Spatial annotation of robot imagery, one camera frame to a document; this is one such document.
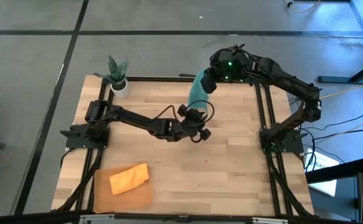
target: wooden tabletop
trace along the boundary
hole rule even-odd
[[[89,102],[98,99],[101,79],[85,78],[75,120],[83,124]],[[191,83],[130,82],[127,98],[113,104],[154,117],[168,105],[176,108],[188,102]],[[271,86],[277,121],[290,115],[286,93]],[[208,141],[195,144],[185,138],[166,142],[136,127],[111,123],[110,142],[104,150],[102,169],[147,162],[153,186],[153,204],[131,213],[195,215],[274,215],[266,159],[260,147],[255,88],[244,84],[219,83],[209,101],[215,115],[206,125]],[[269,126],[268,112],[266,120]],[[162,115],[172,118],[170,110]],[[60,207],[80,182],[86,149],[66,156],[59,176],[52,208]],[[294,154],[283,154],[288,185],[305,209],[313,212],[303,165]],[[89,190],[86,190],[83,208]],[[278,186],[281,211],[283,195]]]

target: concrete floor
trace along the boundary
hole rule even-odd
[[[0,29],[73,30],[82,0],[0,0]],[[307,8],[311,3],[294,4]],[[363,14],[359,2],[357,7]],[[306,14],[285,9],[282,0],[94,0],[82,30],[299,30],[360,31],[347,3],[323,2]],[[69,36],[0,36],[0,215],[8,215],[57,81]],[[73,120],[84,76],[107,70],[106,60],[128,58],[130,76],[177,76],[207,67],[214,51],[246,44],[253,54],[270,57],[322,95],[350,85],[319,84],[318,75],[351,76],[363,68],[363,39],[216,35],[79,36],[26,205],[26,213],[49,211],[59,175],[65,138],[59,131]],[[323,101],[322,128],[363,114],[363,88]],[[363,119],[313,131],[340,132]],[[363,133],[318,145],[344,161],[363,158]]]

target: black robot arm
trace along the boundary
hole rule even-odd
[[[258,83],[277,86],[301,99],[303,102],[297,112],[282,123],[274,124],[271,129],[262,131],[265,148],[274,149],[277,146],[283,151],[288,133],[294,135],[294,128],[321,117],[320,89],[284,72],[272,59],[250,54],[242,49],[243,46],[234,45],[216,51],[210,58],[210,68],[206,69],[200,82],[206,93],[212,93],[217,88],[216,82],[248,83],[251,86]]]
[[[179,107],[178,113],[180,116],[185,117],[183,121],[179,121],[175,114],[174,118],[157,117],[151,119],[123,109],[121,106],[111,105],[107,101],[95,100],[90,102],[85,120],[91,126],[119,121],[147,130],[150,135],[158,139],[165,139],[168,142],[177,142],[187,137],[190,137],[193,142],[206,141],[209,138],[210,131],[203,129],[205,126],[203,113],[195,109],[188,109],[184,105]],[[200,138],[194,140],[193,137],[198,134]]]

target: metal bracket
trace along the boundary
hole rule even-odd
[[[279,142],[270,141],[270,129],[260,130],[260,141],[262,148],[266,152],[303,152],[303,145],[301,139],[296,139],[295,136],[299,135],[297,130],[291,130],[286,133],[284,140]]]
[[[115,215],[110,214],[102,214],[102,215],[81,215],[80,221],[86,223],[87,221],[95,221],[95,220],[109,220],[115,219]]]
[[[255,218],[253,217],[253,223],[257,224],[288,224],[287,220],[280,220],[275,218]]]
[[[82,124],[72,125],[69,131],[61,131],[61,134],[68,138],[66,147],[69,149],[104,149],[108,145],[109,132],[107,124]]]

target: potted plant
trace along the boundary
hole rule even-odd
[[[105,78],[108,80],[111,90],[116,97],[124,98],[130,93],[130,85],[126,78],[126,69],[128,66],[127,60],[122,62],[119,66],[116,64],[115,60],[109,55],[109,71],[108,75],[101,75],[94,73],[94,75]]]

